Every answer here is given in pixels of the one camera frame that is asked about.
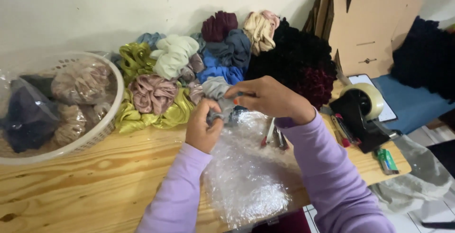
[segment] lavender sleeve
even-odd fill
[[[294,145],[303,184],[317,210],[321,233],[394,233],[356,167],[327,130],[320,114],[306,125],[277,118],[275,125]]]
[[[184,143],[136,233],[196,232],[200,177],[210,160],[211,155]]]

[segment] wood grain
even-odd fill
[[[333,96],[342,85],[335,82]],[[185,137],[185,125],[148,127],[129,135],[113,133],[71,157],[25,166],[0,166],[0,233],[132,233],[153,199]],[[401,173],[411,168],[392,142]],[[371,154],[349,148],[367,184],[385,176]],[[228,229],[209,207],[201,188],[197,232]],[[303,187],[292,190],[295,207],[309,204]]]

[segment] yellow satin scrunchie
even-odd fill
[[[179,90],[172,105],[160,115],[140,114],[132,104],[132,93],[125,89],[123,93],[123,102],[115,116],[115,127],[120,133],[132,133],[142,130],[149,125],[153,125],[159,129],[169,129],[176,125],[185,124],[190,118],[191,111],[194,109],[194,104],[188,100],[190,90],[182,88],[182,85],[177,82]]]
[[[151,50],[147,43],[122,45],[119,53],[122,56],[120,67],[125,72],[123,80],[126,86],[139,75],[153,73],[156,60],[149,57]]]

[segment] plastic basket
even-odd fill
[[[112,107],[106,116],[93,129],[85,133],[81,138],[56,150],[52,150],[43,146],[38,150],[27,150],[26,152],[22,153],[15,153],[12,148],[9,147],[9,145],[6,143],[6,141],[2,139],[3,143],[0,143],[0,164],[23,165],[49,160],[61,155],[75,154],[77,152],[89,149],[96,143],[99,143],[115,129],[114,116],[122,102],[125,84],[123,82],[122,74],[120,71],[112,62],[106,58],[88,52],[66,52],[44,57],[38,61],[27,64],[25,68],[24,66],[21,66],[21,68],[26,69],[27,73],[55,74],[58,71],[65,70],[65,67],[67,67],[69,64],[77,63],[80,59],[87,57],[94,57],[101,62],[109,65],[112,69],[113,74],[115,75],[115,80],[117,82],[117,94],[114,103],[112,104]]]

